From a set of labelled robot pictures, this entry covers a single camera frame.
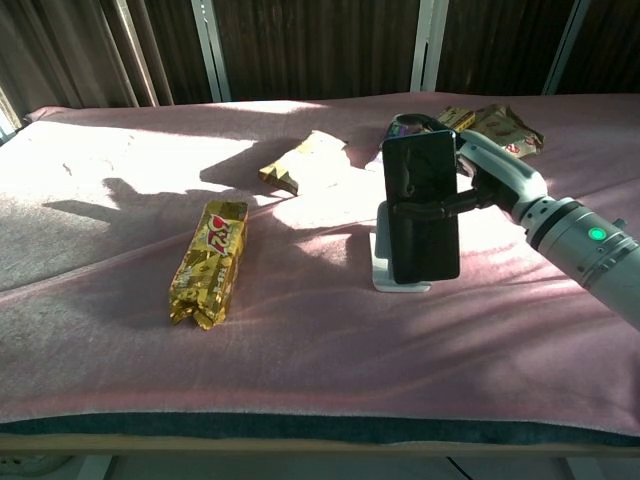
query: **cable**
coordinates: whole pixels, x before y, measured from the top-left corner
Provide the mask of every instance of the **cable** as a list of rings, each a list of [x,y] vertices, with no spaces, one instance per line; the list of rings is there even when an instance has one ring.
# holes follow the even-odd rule
[[[458,472],[460,472],[460,475],[462,475],[464,478],[466,478],[467,480],[473,480],[473,477],[469,476],[469,474],[467,472],[465,472],[462,467],[460,465],[457,464],[457,462],[451,458],[451,457],[447,457],[447,460],[449,461],[449,463],[451,465],[453,465],[453,467],[458,470]]]

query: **black smartphone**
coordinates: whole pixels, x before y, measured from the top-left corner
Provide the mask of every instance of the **black smartphone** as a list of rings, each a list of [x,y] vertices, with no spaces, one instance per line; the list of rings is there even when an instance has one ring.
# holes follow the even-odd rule
[[[390,138],[382,144],[394,280],[399,284],[460,275],[458,217],[417,220],[394,212],[399,202],[443,201],[457,193],[455,133]]]

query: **metal bar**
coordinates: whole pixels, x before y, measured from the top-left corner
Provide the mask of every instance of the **metal bar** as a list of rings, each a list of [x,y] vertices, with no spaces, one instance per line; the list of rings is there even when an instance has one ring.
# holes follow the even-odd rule
[[[573,480],[605,480],[595,458],[566,458]]]
[[[97,12],[97,15],[100,19],[100,22],[103,25],[103,31],[104,31],[104,36],[105,38],[108,39],[109,43],[113,46],[114,51],[117,51],[117,44],[116,44],[116,39],[113,36],[113,32],[111,31],[111,27],[109,27],[109,22],[107,21],[107,16],[104,12],[103,8],[100,8],[99,11]],[[118,66],[118,70],[120,70],[120,78],[122,79],[122,85],[124,86],[125,90],[127,91],[127,95],[129,97],[129,101],[131,102],[131,104],[129,106],[131,107],[139,107],[140,106],[140,99],[137,97],[135,90],[133,89],[133,85],[131,84],[131,79],[129,78],[129,75],[127,74],[127,69],[124,66],[124,62],[122,61],[122,57],[120,55],[114,55],[114,63],[116,63],[116,65]],[[100,91],[100,88],[98,88],[98,85],[96,82],[90,82],[91,83],[91,89],[93,90],[94,96],[96,98],[100,98],[102,100],[102,102],[100,102],[100,104],[98,106],[101,107],[106,107],[108,106],[108,103],[106,102],[106,99],[103,98],[104,94],[102,91]],[[74,96],[78,97],[77,100],[77,104],[76,105],[71,105],[71,106],[81,106],[82,102],[79,99],[78,96],[78,92],[77,92],[77,87],[73,86],[75,92],[74,92]]]
[[[87,455],[76,480],[104,480],[111,460],[111,455]]]
[[[207,31],[209,32],[209,44],[213,52],[213,61],[216,66],[218,76],[218,88],[223,102],[231,101],[231,92],[229,90],[229,81],[227,80],[227,69],[224,65],[224,56],[222,55],[222,45],[220,44],[220,33],[218,31],[218,21],[216,19],[216,11],[213,8],[213,0],[202,0],[204,5],[204,17],[206,20]]]
[[[216,73],[216,65],[211,53],[209,45],[209,33],[205,21],[204,8],[201,0],[191,0],[191,8],[193,9],[193,17],[196,21],[196,29],[198,30],[198,38],[200,39],[200,49],[204,59],[204,66],[207,70],[207,78],[209,79],[209,89],[211,90],[211,98],[214,102],[222,101],[220,88],[218,87],[218,75]]]
[[[434,0],[433,14],[431,16],[431,28],[429,29],[429,48],[427,49],[427,61],[422,76],[422,90],[435,92],[438,80],[438,67],[440,66],[440,54],[442,53],[442,41],[444,28],[447,23],[447,10],[449,0]]]
[[[149,67],[147,66],[147,61],[144,58],[144,53],[142,52],[142,45],[140,45],[138,32],[136,31],[136,27],[133,24],[131,12],[129,11],[129,6],[127,5],[127,0],[116,0],[116,8],[118,9],[120,20],[122,20],[122,25],[124,26],[127,41],[129,42],[129,47],[131,47],[133,57],[135,58],[136,64],[138,65],[138,70],[140,72],[140,75],[142,76],[145,93],[147,94],[147,101],[151,104],[152,107],[157,107],[158,105],[160,105],[160,102],[158,102],[156,90],[153,87],[153,81],[151,80]]]
[[[22,126],[15,109],[11,106],[9,99],[0,87],[0,122],[6,127],[5,131],[15,132]]]
[[[0,108],[0,141],[2,141],[0,145],[7,143],[15,134],[15,129],[11,125],[11,122]]]
[[[574,0],[571,13],[564,26],[564,32],[562,32],[562,37],[556,50],[556,56],[549,69],[547,80],[544,82],[542,95],[553,95],[558,90],[564,68],[567,66],[571,51],[576,43],[576,38],[578,38],[578,33],[580,33],[590,4],[591,0]]]
[[[411,70],[410,92],[419,92],[424,73],[424,54],[428,48],[429,30],[431,29],[431,14],[434,0],[420,0],[418,10],[418,27],[416,28],[416,43],[413,49],[413,68]]]

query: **green indicator light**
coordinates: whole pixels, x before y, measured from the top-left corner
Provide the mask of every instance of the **green indicator light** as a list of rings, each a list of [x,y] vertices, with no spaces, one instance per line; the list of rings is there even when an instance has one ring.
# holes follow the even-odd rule
[[[589,236],[593,239],[593,240],[604,240],[605,238],[607,238],[607,232],[605,232],[603,229],[598,228],[598,227],[594,227],[591,230],[589,230]]]

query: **gold candy bar wrapper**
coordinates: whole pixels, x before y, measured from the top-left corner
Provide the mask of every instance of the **gold candy bar wrapper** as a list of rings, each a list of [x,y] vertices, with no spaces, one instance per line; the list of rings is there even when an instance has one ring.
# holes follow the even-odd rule
[[[507,105],[489,105],[476,111],[476,121],[470,130],[482,133],[518,158],[538,154],[544,136],[527,127]]]
[[[244,202],[208,203],[169,288],[169,316],[176,325],[193,317],[209,330],[224,321],[247,240]]]
[[[295,149],[261,168],[262,181],[294,195],[335,185],[351,164],[346,143],[328,133],[313,130]]]
[[[438,114],[436,120],[459,133],[473,125],[476,112],[462,107],[446,107]]]

